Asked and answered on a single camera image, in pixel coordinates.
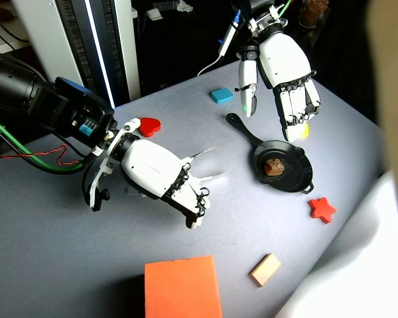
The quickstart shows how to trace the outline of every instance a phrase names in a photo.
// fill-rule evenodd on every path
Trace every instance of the gray table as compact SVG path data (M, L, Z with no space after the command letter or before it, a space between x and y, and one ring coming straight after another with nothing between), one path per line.
M129 195L118 170L101 183L111 200L93 213L82 198L82 174L53 176L19 159L0 160L0 318L136 317L144 263L207 254L215 257L225 317L278 311L381 173L381 131L317 84L322 110L310 136L295 142L312 163L314 191L262 185L249 166L249 142L225 122L227 113L241 113L239 95L223 105L209 97L214 89L236 87L237 68L220 68L115 114L120 124L160 119L162 131L151 140L179 156L217 147L192 170L226 172L207 182L212 208L194 231L166 203ZM262 82L257 98L258 110L245 124L263 140L282 140L273 94ZM57 144L48 136L29 146ZM307 203L322 196L338 209L328 225L310 217ZM257 288L247 275L270 252L283 265Z

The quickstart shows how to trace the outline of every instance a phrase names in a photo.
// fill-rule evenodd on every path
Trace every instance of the piece of meat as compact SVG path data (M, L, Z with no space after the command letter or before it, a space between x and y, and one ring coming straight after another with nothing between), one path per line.
M268 176L280 176L285 171L285 166L280 159L274 158L267 160L264 165L265 174Z

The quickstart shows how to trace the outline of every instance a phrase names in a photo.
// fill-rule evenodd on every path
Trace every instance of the red wire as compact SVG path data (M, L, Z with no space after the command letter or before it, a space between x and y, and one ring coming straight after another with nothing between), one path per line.
M56 162L58 163L59 166L70 166L72 164L77 164L77 163L80 162L79 160L75 160L75 161L71 161L71 162L61 162L60 161L60 159L62 159L63 156L65 156L66 153L68 152L68 145L67 144L61 144L58 148L53 149L53 150L49 150L49 151L46 151L46 152L34 152L32 154L0 155L0 159L32 157L32 156L46 156L46 155L52 154L54 152L60 152L61 150L63 150L63 152L56 159Z

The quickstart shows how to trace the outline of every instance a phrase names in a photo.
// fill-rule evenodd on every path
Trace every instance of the wooden block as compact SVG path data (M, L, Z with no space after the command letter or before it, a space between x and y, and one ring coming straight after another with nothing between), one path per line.
M146 318L222 318L214 258L145 264Z
M259 287L263 287L280 266L281 263L277 257L274 256L274 254L268 254L256 265L252 272L249 273L249 276L255 280Z

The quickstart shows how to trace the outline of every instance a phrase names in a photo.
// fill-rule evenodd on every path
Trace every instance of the white light strip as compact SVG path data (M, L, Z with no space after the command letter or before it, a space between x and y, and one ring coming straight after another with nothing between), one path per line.
M107 73L106 73L106 68L105 68L105 62L103 60L103 56L101 55L101 48L100 48L100 43L99 43L99 37L98 33L96 31L96 25L94 24L94 19L93 19L93 12L92 12L92 7L90 5L90 0L84 0L86 3L87 7L87 15L88 15L88 20L90 22L90 26L92 28L92 33L93 33L93 38L94 38L94 44L96 46L96 50L98 51L98 56L99 56L99 62L100 62L100 68L101 72L103 73L103 77L105 79L105 85L107 89L107 94L109 95L109 100L111 102L111 106L114 109L115 108L115 103L113 102L113 97L112 97L112 91L111 91L111 86L109 84L109 80L107 78Z

